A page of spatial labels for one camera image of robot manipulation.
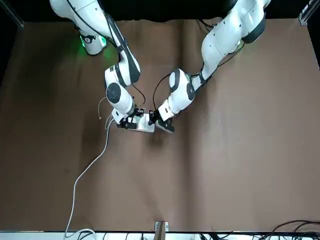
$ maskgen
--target metal bracket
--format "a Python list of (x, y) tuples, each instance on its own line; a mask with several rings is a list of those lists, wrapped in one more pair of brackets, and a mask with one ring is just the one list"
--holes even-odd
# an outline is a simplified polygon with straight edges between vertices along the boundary
[(3, 10), (8, 14), (8, 16), (12, 19), (12, 21), (19, 27), (24, 28), (24, 21), (21, 17), (16, 13), (16, 11), (12, 8), (12, 6), (6, 0), (0, 0), (0, 6)]
[(160, 227), (160, 224), (164, 224), (165, 226), (165, 232), (169, 232), (169, 223), (167, 221), (155, 221), (154, 222), (154, 231), (157, 231)]
[(320, 0), (310, 0), (299, 14), (299, 22), (301, 26), (307, 26), (308, 20), (320, 6)]

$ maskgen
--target white object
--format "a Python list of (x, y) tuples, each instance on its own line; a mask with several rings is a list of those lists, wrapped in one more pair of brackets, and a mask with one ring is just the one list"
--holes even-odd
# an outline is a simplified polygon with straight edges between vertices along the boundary
[[(195, 91), (209, 80), (221, 60), (235, 51), (239, 41), (259, 26), (265, 16), (264, 8), (270, 1), (238, 0), (228, 15), (205, 36), (201, 46), (203, 69), (200, 74), (191, 78)], [(173, 84), (172, 74), (169, 80), (170, 87)], [(168, 99), (158, 108), (163, 121), (172, 118), (192, 103), (193, 99), (191, 100), (186, 94), (186, 80), (183, 75), (185, 74), (180, 74), (181, 81), (177, 89), (172, 91)]]
[(120, 100), (117, 103), (108, 100), (120, 115), (128, 115), (135, 105), (125, 88), (138, 81), (140, 66), (112, 17), (105, 15), (97, 0), (50, 0), (50, 4), (58, 16), (74, 22), (89, 54), (96, 55), (105, 47), (101, 37), (114, 40), (114, 44), (119, 47), (121, 61), (105, 71), (105, 83), (107, 89), (112, 83), (119, 85)]
[(74, 233), (72, 233), (71, 235), (67, 236), (68, 234), (68, 229), (69, 229), (69, 226), (70, 226), (70, 223), (71, 223), (71, 219), (72, 219), (72, 216), (74, 214), (74, 208), (75, 208), (75, 197), (76, 197), (76, 186), (77, 186), (77, 183), (79, 181), (79, 179), (86, 173), (86, 171), (88, 171), (88, 169), (105, 153), (106, 149), (107, 149), (107, 146), (108, 146), (108, 138), (109, 138), (109, 131), (110, 131), (110, 126), (112, 124), (112, 122), (114, 121), (114, 119), (111, 119), (107, 128), (106, 128), (106, 139), (105, 139), (105, 145), (104, 145), (104, 149), (102, 150), (102, 152), (99, 154), (99, 156), (97, 156), (87, 167), (85, 170), (83, 170), (83, 172), (77, 177), (77, 179), (75, 180), (74, 182), (74, 185), (73, 185), (73, 196), (72, 196), (72, 207), (71, 207), (71, 213), (70, 213), (70, 217), (69, 217), (69, 221), (68, 221), (68, 224), (66, 225), (66, 228), (65, 228), (65, 232), (64, 232), (64, 236), (63, 236), (63, 239), (68, 239), (68, 238), (71, 238), (72, 236), (74, 236), (75, 234), (79, 234), (79, 233), (82, 233), (82, 232), (91, 232), (93, 233), (93, 236), (94, 236), (94, 239), (97, 240), (97, 235), (95, 233), (95, 231), (93, 231), (92, 229), (89, 229), (89, 228), (85, 228), (85, 229), (81, 229), (79, 231), (76, 231)]

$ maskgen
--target black background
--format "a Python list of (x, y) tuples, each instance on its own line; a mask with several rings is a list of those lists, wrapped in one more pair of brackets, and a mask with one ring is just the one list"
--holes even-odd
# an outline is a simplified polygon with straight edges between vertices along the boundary
[[(225, 15), (235, 0), (99, 0), (114, 20), (146, 19), (163, 22), (173, 19), (211, 19)], [(266, 11), (269, 19), (297, 18), (309, 0), (272, 0)], [(61, 21), (49, 0), (8, 0), (26, 22)]]
[(2, 30), (1, 36), (1, 64), (0, 64), (0, 85), (5, 74), (8, 60), (11, 55), (11, 49), (14, 44), (17, 26), (7, 16), (5, 11), (0, 7), (0, 28)]

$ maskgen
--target small device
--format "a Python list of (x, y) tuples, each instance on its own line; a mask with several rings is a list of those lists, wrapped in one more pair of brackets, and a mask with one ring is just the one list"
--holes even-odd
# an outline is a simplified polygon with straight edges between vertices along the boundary
[(130, 116), (122, 118), (118, 128), (153, 133), (155, 131), (155, 124), (149, 124), (150, 115), (146, 113), (144, 108), (135, 108)]

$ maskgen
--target wire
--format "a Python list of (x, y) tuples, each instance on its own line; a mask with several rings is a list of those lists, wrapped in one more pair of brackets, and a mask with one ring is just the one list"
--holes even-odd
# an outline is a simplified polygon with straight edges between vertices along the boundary
[(106, 119), (106, 121), (105, 121), (105, 125), (104, 125), (104, 129), (105, 130), (107, 130), (107, 125), (109, 124), (109, 120), (111, 119), (111, 117), (112, 117), (112, 113), (108, 116), (108, 118)]
[(87, 235), (84, 235), (82, 238), (80, 238), (80, 235), (82, 234), (82, 232), (79, 234), (79, 236), (78, 236), (78, 239), (77, 240), (82, 240), (82, 239), (84, 239), (84, 238), (86, 238), (86, 237), (88, 237), (89, 235), (91, 235), (92, 234), (92, 232), (89, 232)]
[(223, 237), (220, 237), (220, 239), (225, 239), (226, 237), (230, 236), (231, 234), (233, 234), (234, 231), (231, 231), (230, 233), (228, 233), (227, 235), (223, 236)]
[(216, 23), (214, 23), (214, 24), (212, 24), (212, 25), (207, 24), (203, 19), (197, 19), (196, 21), (197, 21), (199, 27), (200, 27), (200, 23), (202, 23), (202, 24), (204, 25), (205, 29), (206, 29), (208, 32), (210, 32), (215, 26), (217, 26)]
[[(86, 237), (88, 237), (89, 235), (91, 235), (92, 232), (89, 232), (87, 235), (85, 235), (85, 236), (83, 236), (82, 238), (80, 238), (81, 234), (82, 234), (82, 232), (79, 234), (77, 240), (83, 240), (83, 239), (85, 239)], [(102, 240), (105, 240), (106, 235), (107, 235), (107, 232), (104, 233), (104, 235), (103, 235), (103, 237), (102, 237)]]
[(132, 84), (132, 87), (134, 87), (134, 89), (137, 90), (137, 91), (141, 94), (141, 96), (143, 97), (143, 103), (141, 103), (141, 104), (138, 106), (138, 108), (141, 108), (141, 107), (142, 107), (143, 105), (145, 105), (145, 103), (146, 103), (146, 97), (145, 97), (145, 95), (144, 95), (135, 85)]
[(288, 224), (294, 224), (294, 223), (308, 223), (308, 224), (318, 224), (320, 225), (320, 221), (308, 221), (308, 220), (293, 220), (293, 221), (288, 221), (288, 222), (285, 222), (285, 223), (282, 223), (278, 226), (276, 226), (272, 232), (264, 235), (263, 237), (261, 237), (259, 240), (265, 240), (267, 237), (271, 237), (271, 236), (274, 236), (274, 233), (275, 231), (278, 229), (278, 228), (281, 228), (285, 225), (288, 225)]
[(200, 22), (200, 23), (202, 23), (203, 25), (205, 25), (206, 27), (208, 27), (208, 28), (214, 28), (215, 26), (217, 26), (217, 24), (216, 23), (214, 23), (214, 24), (208, 24), (208, 23), (206, 23), (203, 19), (198, 19), (198, 21)]
[(106, 130), (106, 138), (105, 138), (105, 145), (104, 145), (104, 149), (102, 150), (102, 152), (83, 170), (83, 172), (77, 177), (77, 179), (74, 182), (73, 185), (73, 196), (72, 196), (72, 208), (71, 208), (71, 213), (70, 213), (70, 217), (69, 217), (69, 221), (68, 224), (66, 225), (65, 228), (65, 232), (64, 232), (64, 236), (63, 236), (63, 240), (68, 239), (70, 237), (72, 237), (75, 234), (78, 233), (82, 233), (82, 232), (91, 232), (92, 234), (94, 234), (94, 239), (97, 240), (97, 234), (95, 233), (95, 231), (93, 231), (92, 229), (89, 228), (85, 228), (85, 229), (81, 229), (79, 231), (76, 231), (74, 233), (72, 233), (71, 235), (67, 236), (68, 233), (68, 229), (69, 229), (69, 225), (72, 219), (72, 216), (74, 214), (74, 208), (75, 208), (75, 196), (76, 196), (76, 186), (77, 183), (79, 181), (79, 179), (88, 171), (88, 169), (105, 153), (107, 146), (108, 146), (108, 139), (109, 139), (109, 132), (110, 132), (110, 125), (112, 124), (112, 122), (114, 121), (114, 119), (112, 118), (108, 124), (107, 130)]
[(153, 95), (152, 95), (152, 101), (153, 101), (153, 106), (154, 106), (154, 110), (157, 110), (157, 107), (156, 107), (156, 104), (155, 104), (155, 94), (156, 94), (156, 91), (157, 91), (157, 88), (159, 87), (160, 83), (167, 77), (170, 76), (171, 73), (165, 75), (159, 82), (158, 84), (155, 86), (155, 89), (153, 91)]
[(226, 64), (227, 62), (229, 62), (234, 56), (236, 56), (238, 53), (240, 53), (240, 51), (244, 48), (244, 46), (245, 46), (245, 43), (243, 43), (242, 47), (239, 48), (235, 53), (230, 53), (232, 55), (232, 57), (230, 57), (228, 60), (224, 61), (223, 63), (220, 63), (217, 68), (219, 68), (222, 65)]
[(99, 121), (101, 120), (101, 116), (100, 116), (100, 104), (103, 100), (107, 99), (107, 89), (105, 90), (105, 97), (101, 98), (101, 100), (99, 101), (99, 104), (98, 104), (98, 118), (99, 118)]

